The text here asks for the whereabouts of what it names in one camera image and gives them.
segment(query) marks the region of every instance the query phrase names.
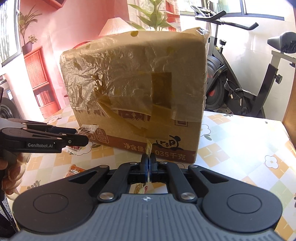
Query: white flower pattern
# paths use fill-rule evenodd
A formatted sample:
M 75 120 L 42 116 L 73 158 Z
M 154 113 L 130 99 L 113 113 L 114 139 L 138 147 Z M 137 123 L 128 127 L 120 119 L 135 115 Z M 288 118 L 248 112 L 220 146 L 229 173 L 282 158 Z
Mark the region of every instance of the white flower pattern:
M 51 123 L 54 123 L 55 121 L 57 121 L 57 120 L 59 120 L 59 119 L 61 119 L 60 117 L 58 117 L 58 116 L 54 116 L 53 118 L 51 118 L 48 122 L 47 122 L 47 124 L 51 124 Z
M 202 128 L 200 130 L 200 136 L 203 137 L 204 135 L 208 135 L 211 133 L 209 126 L 206 124 L 202 124 Z
M 278 169 L 279 165 L 274 156 L 265 156 L 265 165 L 269 168 Z
M 93 142 L 89 142 L 85 147 L 83 147 L 78 153 L 77 155 L 78 156 L 81 156 L 83 154 L 87 154 L 89 152 L 91 152 L 91 146 L 93 145 L 94 143 Z

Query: lamp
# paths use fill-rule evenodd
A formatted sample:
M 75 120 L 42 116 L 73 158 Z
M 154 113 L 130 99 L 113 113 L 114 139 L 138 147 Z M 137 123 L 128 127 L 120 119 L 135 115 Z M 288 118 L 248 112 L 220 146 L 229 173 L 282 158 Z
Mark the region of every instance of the lamp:
M 111 34 L 120 34 L 135 30 L 137 29 L 130 26 L 123 19 L 114 17 L 107 20 L 99 36 L 101 37 Z

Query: potted plant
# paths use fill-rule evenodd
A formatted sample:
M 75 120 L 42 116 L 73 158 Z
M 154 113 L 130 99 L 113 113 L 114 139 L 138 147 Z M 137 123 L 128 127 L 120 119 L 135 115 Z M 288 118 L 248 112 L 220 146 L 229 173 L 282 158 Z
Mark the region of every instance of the potted plant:
M 35 34 L 32 34 L 28 37 L 29 41 L 22 47 L 23 54 L 27 54 L 32 51 L 33 43 L 37 42 L 37 38 L 35 37 Z
M 20 34 L 22 35 L 22 39 L 24 42 L 24 45 L 22 47 L 22 52 L 24 55 L 32 51 L 32 45 L 37 41 L 37 38 L 35 37 L 35 35 L 31 35 L 29 36 L 29 41 L 27 43 L 25 42 L 25 34 L 28 26 L 31 23 L 37 23 L 38 20 L 36 19 L 36 17 L 42 15 L 42 13 L 36 14 L 38 10 L 32 13 L 32 10 L 34 7 L 35 5 L 31 8 L 28 14 L 23 15 L 20 12 L 20 16 L 19 16 Z
M 153 9 L 153 11 L 142 9 L 141 7 L 134 5 L 134 4 L 128 4 L 131 7 L 139 10 L 142 12 L 145 17 L 143 16 L 137 16 L 144 24 L 148 25 L 150 28 L 154 28 L 155 31 L 162 30 L 166 27 L 173 27 L 172 24 L 167 22 L 167 13 L 173 14 L 171 12 L 168 12 L 166 10 L 160 9 L 161 3 L 166 0 L 149 0 L 149 3 L 152 5 L 150 8 Z M 133 21 L 126 21 L 129 25 L 135 27 L 138 30 L 145 30 L 142 26 L 138 25 L 137 23 Z

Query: floral pattern tablecloth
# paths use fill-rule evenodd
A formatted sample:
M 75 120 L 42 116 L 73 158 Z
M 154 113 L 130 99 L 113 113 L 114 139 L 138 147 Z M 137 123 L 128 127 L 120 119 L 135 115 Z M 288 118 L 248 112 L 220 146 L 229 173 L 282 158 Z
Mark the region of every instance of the floral pattern tablecloth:
M 78 128 L 70 106 L 46 122 Z M 20 193 L 64 177 L 72 164 L 84 169 L 106 164 L 116 169 L 122 163 L 140 161 L 140 154 L 89 142 L 77 156 L 32 154 L 27 163 Z M 270 190 L 283 204 L 276 228 L 285 240 L 296 238 L 296 152 L 280 121 L 204 112 L 195 164 Z M 186 168 L 188 163 L 179 163 Z M 162 192 L 162 184 L 150 184 L 149 192 Z

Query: white wall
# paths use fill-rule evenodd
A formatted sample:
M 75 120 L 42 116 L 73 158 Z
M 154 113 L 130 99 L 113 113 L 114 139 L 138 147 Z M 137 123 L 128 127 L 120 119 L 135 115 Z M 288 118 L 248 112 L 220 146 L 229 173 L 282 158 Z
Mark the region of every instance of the white wall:
M 231 65 L 242 88 L 258 94 L 263 82 L 268 64 L 271 61 L 271 51 L 267 39 L 278 36 L 285 31 L 296 32 L 293 7 L 285 0 L 279 4 L 284 13 L 285 21 L 269 18 L 228 17 L 224 21 L 250 26 L 257 22 L 259 27 L 246 31 L 232 26 L 221 25 L 218 28 L 218 43 L 220 39 L 227 41 L 223 54 Z M 181 16 L 182 31 L 193 27 L 206 27 L 204 22 L 196 21 L 191 16 Z M 264 105 L 266 118 L 282 121 L 289 101 L 294 79 L 295 68 L 286 60 L 281 60 L 278 74 L 283 76 L 280 85 L 274 83 Z
M 0 68 L 0 75 L 4 75 L 7 80 L 22 118 L 44 121 L 30 84 L 23 54 Z

